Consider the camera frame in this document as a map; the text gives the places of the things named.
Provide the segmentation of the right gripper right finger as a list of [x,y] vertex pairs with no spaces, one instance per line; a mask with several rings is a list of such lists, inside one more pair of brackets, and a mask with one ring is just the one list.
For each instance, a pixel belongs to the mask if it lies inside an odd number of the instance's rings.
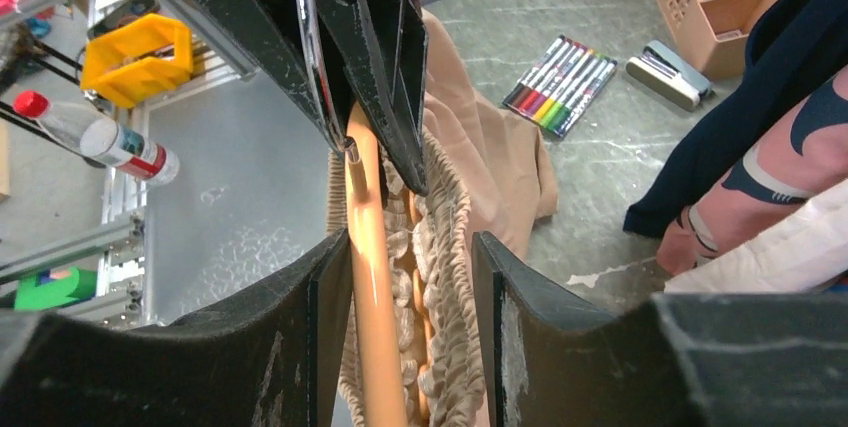
[[615,315],[478,232],[496,426],[843,426],[847,297],[655,294]]

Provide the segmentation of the plastic water bottle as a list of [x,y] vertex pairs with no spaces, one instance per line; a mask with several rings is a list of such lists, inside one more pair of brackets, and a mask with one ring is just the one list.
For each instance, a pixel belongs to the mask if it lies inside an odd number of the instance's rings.
[[170,183],[179,172],[174,152],[91,106],[52,101],[28,90],[18,94],[13,109],[73,152],[150,187]]

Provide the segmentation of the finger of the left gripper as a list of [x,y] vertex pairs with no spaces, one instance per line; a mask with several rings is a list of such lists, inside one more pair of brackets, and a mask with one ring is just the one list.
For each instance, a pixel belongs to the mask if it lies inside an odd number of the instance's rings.
[[186,0],[262,69],[309,119],[339,156],[342,137],[330,133],[324,107],[308,78],[296,0]]
[[405,185],[425,195],[422,116],[428,34],[419,0],[311,0],[311,89],[344,151],[360,106]]

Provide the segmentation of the grey stapler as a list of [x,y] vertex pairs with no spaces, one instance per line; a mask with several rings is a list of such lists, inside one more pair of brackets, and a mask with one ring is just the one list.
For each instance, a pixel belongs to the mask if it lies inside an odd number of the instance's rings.
[[714,93],[712,82],[673,49],[659,40],[649,41],[639,55],[625,64],[627,74],[660,97],[693,111]]

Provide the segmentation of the beige shorts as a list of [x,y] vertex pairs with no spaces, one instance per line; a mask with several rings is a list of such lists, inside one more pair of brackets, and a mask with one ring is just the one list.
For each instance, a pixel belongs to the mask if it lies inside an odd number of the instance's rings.
[[534,223],[558,208],[538,128],[471,84],[442,22],[428,32],[422,147],[429,192],[410,195],[383,162],[384,226],[408,422],[489,422],[471,262],[472,237],[493,233],[524,257]]

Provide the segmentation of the yellow plastic object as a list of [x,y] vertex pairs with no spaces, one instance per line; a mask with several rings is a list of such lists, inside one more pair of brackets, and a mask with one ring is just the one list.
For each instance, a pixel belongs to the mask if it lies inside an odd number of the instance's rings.
[[148,14],[88,42],[79,84],[120,108],[131,109],[186,83],[193,71],[189,27]]

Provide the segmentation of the pack of coloured markers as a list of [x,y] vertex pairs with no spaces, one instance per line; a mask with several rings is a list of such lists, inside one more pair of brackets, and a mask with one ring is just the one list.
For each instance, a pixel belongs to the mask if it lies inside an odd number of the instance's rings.
[[517,80],[502,106],[562,139],[615,75],[618,61],[564,35],[557,36]]

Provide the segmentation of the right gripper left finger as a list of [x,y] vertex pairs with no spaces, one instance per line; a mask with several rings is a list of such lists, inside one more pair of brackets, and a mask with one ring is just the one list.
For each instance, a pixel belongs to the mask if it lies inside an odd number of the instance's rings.
[[352,293],[339,230],[167,326],[1,315],[5,426],[327,426]]

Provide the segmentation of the pink patterned shorts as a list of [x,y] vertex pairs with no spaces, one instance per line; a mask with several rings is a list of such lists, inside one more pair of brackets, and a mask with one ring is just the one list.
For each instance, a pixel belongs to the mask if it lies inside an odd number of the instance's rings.
[[784,114],[665,231],[657,263],[676,276],[714,260],[847,177],[847,71]]

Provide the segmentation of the green plastic object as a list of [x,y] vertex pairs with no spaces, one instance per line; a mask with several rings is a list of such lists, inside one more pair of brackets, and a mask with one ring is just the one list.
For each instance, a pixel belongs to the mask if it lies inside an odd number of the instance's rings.
[[97,272],[93,270],[43,271],[19,281],[13,309],[40,311],[73,305],[93,298],[96,287]]

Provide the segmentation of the navy blue shorts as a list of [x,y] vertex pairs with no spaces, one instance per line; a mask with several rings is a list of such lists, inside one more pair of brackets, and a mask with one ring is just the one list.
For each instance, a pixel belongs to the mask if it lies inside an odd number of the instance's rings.
[[660,238],[791,107],[847,64],[847,0],[778,0],[746,42],[740,85],[677,144],[623,231]]

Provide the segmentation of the white shorts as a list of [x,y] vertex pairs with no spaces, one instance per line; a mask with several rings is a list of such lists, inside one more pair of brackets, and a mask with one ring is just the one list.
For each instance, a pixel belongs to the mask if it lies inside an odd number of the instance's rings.
[[797,293],[847,273],[847,182],[728,253],[680,274],[666,293]]

